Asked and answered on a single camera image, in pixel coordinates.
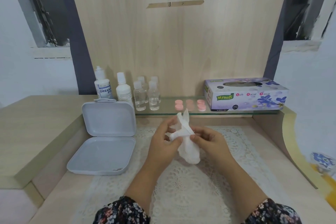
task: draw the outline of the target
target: floral patterned clothing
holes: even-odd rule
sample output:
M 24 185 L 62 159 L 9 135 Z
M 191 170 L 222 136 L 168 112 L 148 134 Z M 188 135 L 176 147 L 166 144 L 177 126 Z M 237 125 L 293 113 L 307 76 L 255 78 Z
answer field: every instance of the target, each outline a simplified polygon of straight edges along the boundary
M 149 224 L 150 221 L 151 218 L 133 199 L 123 196 L 100 209 L 93 224 Z M 302 224 L 292 208 L 276 204 L 270 198 L 258 205 L 242 224 L 258 223 Z

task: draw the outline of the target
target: small bottle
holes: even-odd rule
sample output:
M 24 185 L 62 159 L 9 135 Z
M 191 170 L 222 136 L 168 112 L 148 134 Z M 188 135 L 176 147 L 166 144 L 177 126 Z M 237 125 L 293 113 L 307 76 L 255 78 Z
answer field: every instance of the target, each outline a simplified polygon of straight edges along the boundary
M 157 88 L 156 82 L 149 82 L 148 90 L 149 109 L 156 111 L 160 108 L 160 92 Z
M 129 102 L 131 105 L 132 103 L 132 92 L 131 87 L 126 84 L 125 74 L 123 72 L 117 73 L 118 84 L 117 87 L 117 95 L 119 101 L 126 101 Z
M 134 101 L 135 101 L 135 108 L 138 111 L 143 111 L 146 109 L 145 99 L 147 96 L 147 91 L 142 88 L 140 81 L 135 81 L 134 83 Z
M 106 79 L 104 69 L 102 69 L 100 66 L 97 66 L 94 75 L 96 76 L 94 85 L 96 86 L 98 97 L 113 99 L 110 80 Z
M 152 76 L 150 78 L 151 81 L 156 82 L 156 87 L 158 91 L 160 92 L 160 84 L 159 84 L 159 78 L 157 76 Z
M 146 91 L 145 103 L 148 103 L 148 95 L 147 95 L 148 84 L 145 83 L 145 77 L 144 76 L 138 76 L 138 80 L 141 82 L 142 89 Z

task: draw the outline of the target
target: glass shelf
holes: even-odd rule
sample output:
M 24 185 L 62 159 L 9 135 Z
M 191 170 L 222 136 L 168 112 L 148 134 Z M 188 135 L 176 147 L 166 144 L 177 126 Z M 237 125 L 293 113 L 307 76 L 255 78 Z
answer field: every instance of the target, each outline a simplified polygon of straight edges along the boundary
M 175 109 L 175 100 L 180 99 L 183 101 L 184 109 L 182 111 L 177 111 Z M 206 110 L 201 112 L 197 109 L 197 100 L 203 99 L 205 97 L 163 97 L 161 98 L 160 108 L 157 111 L 151 111 L 149 109 L 149 104 L 146 104 L 146 109 L 144 111 L 135 110 L 136 116 L 150 116 L 150 115 L 175 115 L 178 112 L 183 112 L 187 108 L 186 100 L 192 99 L 194 102 L 194 109 L 188 110 L 190 115 L 255 115 L 255 114 L 278 114 L 279 110 L 253 110 L 253 111 L 210 111 L 207 103 L 205 103 Z

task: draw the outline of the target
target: white tissue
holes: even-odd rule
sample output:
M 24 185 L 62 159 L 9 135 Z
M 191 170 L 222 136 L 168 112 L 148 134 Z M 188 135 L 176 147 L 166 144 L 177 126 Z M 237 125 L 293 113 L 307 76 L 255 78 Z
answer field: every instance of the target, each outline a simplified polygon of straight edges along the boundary
M 176 124 L 176 132 L 170 135 L 170 140 L 173 141 L 177 137 L 183 137 L 183 142 L 178 148 L 178 153 L 189 164 L 197 164 L 200 162 L 200 149 L 197 144 L 190 140 L 190 136 L 195 133 L 189 126 L 189 112 L 186 109 L 182 114 L 177 114 L 178 123 Z

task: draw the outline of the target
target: purple flower print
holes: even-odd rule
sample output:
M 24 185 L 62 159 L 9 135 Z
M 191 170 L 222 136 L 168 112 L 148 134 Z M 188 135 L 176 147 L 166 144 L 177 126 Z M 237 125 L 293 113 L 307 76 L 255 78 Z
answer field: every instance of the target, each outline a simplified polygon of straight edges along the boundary
M 271 107 L 272 105 L 276 105 L 276 103 L 272 101 L 270 95 L 261 96 L 260 98 L 258 98 L 258 102 L 265 107 Z
M 274 82 L 274 81 L 269 81 L 269 82 L 267 82 L 266 84 L 267 84 L 267 85 L 272 85 L 272 84 L 274 84 L 274 85 L 280 85 L 280 84 L 278 84 L 278 83 L 276 83 L 276 82 Z
M 286 101 L 287 97 L 283 97 L 283 98 L 276 98 L 277 101 L 279 101 L 280 103 L 284 103 Z

